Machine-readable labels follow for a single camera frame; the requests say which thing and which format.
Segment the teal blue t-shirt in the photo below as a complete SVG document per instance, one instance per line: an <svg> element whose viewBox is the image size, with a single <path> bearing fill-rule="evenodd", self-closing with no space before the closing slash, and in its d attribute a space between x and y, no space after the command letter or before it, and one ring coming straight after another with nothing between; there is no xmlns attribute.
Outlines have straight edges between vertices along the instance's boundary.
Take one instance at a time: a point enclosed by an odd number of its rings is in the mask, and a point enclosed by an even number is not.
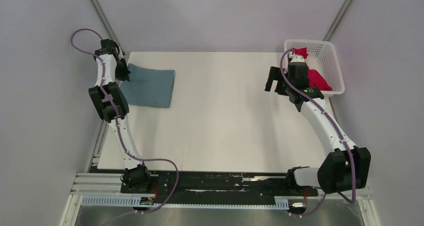
<svg viewBox="0 0 424 226"><path fill-rule="evenodd" d="M120 89L129 105L151 108L170 108L176 73L174 70L157 70L130 63L129 81Z"/></svg>

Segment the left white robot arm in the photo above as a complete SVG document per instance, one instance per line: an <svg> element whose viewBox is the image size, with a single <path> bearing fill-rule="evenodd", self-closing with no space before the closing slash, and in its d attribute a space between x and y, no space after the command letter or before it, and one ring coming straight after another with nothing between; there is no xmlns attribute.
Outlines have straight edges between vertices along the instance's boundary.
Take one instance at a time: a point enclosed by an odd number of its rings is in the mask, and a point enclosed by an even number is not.
<svg viewBox="0 0 424 226"><path fill-rule="evenodd" d="M129 127L129 104L119 82L128 81L130 71L118 44L102 39L93 58L98 66L95 86L88 91L99 117L114 133L122 156L122 193L147 193L153 187L148 168L138 153Z"/></svg>

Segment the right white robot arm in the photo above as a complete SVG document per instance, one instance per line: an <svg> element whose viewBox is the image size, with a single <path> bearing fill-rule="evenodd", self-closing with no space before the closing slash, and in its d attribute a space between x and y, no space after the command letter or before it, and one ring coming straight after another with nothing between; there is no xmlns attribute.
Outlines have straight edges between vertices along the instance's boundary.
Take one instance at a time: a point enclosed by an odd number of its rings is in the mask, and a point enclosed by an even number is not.
<svg viewBox="0 0 424 226"><path fill-rule="evenodd" d="M358 147L329 114L323 93L309 81L309 68L305 63L289 63L287 69L272 66L268 73L265 91L270 92L274 81L275 93L288 96L312 126L326 158L318 168L294 167L285 180L286 190L298 195L305 187L316 187L326 194L363 189L367 185L371 153Z"/></svg>

